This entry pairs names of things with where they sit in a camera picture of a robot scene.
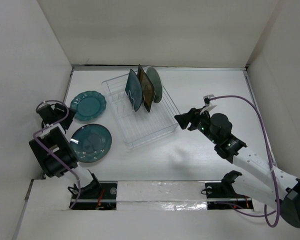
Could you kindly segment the scalloped teal round plate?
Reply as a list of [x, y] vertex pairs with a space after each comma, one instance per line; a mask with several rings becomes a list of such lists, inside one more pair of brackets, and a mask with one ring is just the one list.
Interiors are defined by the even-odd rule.
[[106, 98], [98, 91], [81, 92], [70, 102], [70, 109], [75, 110], [74, 119], [78, 122], [91, 122], [100, 117], [107, 107]]

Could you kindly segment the dark teal floral round plate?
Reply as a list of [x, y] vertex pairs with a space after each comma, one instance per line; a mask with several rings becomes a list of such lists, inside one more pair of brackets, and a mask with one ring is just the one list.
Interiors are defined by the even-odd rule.
[[74, 132], [69, 143], [79, 162], [92, 164], [109, 152], [112, 135], [103, 125], [87, 124]]

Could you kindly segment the black yellow square plate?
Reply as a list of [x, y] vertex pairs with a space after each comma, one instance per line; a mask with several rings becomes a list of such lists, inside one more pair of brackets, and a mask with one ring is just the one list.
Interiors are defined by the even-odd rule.
[[137, 77], [142, 88], [143, 105], [149, 113], [151, 111], [152, 103], [155, 97], [155, 89], [141, 65], [138, 65]]

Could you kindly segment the light green floral round plate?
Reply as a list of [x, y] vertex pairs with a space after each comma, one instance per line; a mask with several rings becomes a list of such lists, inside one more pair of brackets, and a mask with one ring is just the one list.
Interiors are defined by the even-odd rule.
[[155, 95], [153, 101], [154, 103], [158, 104], [162, 100], [162, 96], [163, 96], [163, 85], [162, 85], [160, 75], [157, 72], [157, 70], [152, 66], [150, 66], [146, 70], [146, 74], [154, 87]]

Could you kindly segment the dark teal square plate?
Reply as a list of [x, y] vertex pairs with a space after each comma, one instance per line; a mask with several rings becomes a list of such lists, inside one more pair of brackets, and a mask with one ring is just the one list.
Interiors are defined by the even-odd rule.
[[129, 70], [125, 86], [125, 93], [132, 105], [133, 110], [137, 112], [143, 103], [143, 90], [137, 74], [132, 69]]

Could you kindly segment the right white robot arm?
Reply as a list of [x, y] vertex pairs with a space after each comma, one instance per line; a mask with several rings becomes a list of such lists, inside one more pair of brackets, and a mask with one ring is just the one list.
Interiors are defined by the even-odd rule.
[[231, 164], [249, 172], [257, 181], [249, 180], [238, 171], [226, 174], [221, 191], [227, 197], [247, 195], [273, 209], [291, 226], [300, 228], [300, 178], [270, 166], [242, 140], [232, 134], [232, 123], [222, 113], [210, 115], [206, 107], [192, 108], [175, 115], [185, 130], [200, 131], [213, 144], [214, 150]]

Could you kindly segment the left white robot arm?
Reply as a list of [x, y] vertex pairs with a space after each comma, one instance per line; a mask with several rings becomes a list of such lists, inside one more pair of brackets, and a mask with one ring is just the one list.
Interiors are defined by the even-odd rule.
[[102, 187], [96, 176], [79, 171], [78, 157], [66, 138], [76, 111], [58, 100], [46, 100], [35, 108], [41, 117], [41, 129], [33, 133], [29, 146], [43, 173], [49, 178], [66, 177], [73, 182], [68, 190], [74, 198], [97, 198]]

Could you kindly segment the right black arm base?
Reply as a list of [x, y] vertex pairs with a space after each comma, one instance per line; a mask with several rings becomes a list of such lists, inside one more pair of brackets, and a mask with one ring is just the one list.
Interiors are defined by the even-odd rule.
[[206, 197], [208, 210], [253, 210], [250, 197], [235, 192], [232, 184], [242, 173], [232, 170], [221, 180], [207, 181], [201, 190]]

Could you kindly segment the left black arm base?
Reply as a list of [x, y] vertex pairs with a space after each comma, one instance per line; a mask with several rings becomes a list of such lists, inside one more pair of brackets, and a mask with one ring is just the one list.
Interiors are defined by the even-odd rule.
[[72, 210], [116, 210], [118, 183], [116, 181], [101, 181], [99, 186], [92, 183], [81, 188], [77, 199], [78, 187], [74, 184], [68, 187], [71, 193], [69, 207]]

